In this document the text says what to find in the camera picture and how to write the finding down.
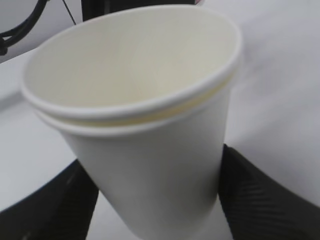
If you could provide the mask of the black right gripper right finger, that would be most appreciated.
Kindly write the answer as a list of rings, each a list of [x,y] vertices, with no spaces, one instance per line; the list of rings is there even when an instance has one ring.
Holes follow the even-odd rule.
[[[320,208],[224,145],[219,200],[235,240],[318,240]]]

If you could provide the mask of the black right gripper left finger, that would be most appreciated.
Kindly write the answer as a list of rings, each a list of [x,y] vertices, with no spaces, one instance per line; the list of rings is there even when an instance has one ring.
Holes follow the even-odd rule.
[[[99,190],[78,160],[0,212],[2,240],[86,239]]]

